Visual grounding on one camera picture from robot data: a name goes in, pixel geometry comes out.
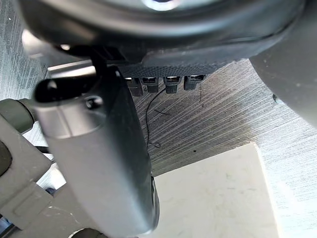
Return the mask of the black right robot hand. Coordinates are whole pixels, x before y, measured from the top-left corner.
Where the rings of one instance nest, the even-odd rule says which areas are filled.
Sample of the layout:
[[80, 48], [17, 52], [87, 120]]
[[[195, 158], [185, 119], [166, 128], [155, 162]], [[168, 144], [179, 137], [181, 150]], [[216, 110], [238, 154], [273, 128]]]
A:
[[90, 58], [93, 76], [46, 79], [33, 100], [67, 184], [112, 238], [152, 232], [159, 200], [127, 85], [158, 80], [146, 67], [227, 64], [275, 44], [303, 0], [17, 0], [26, 28], [65, 53]]

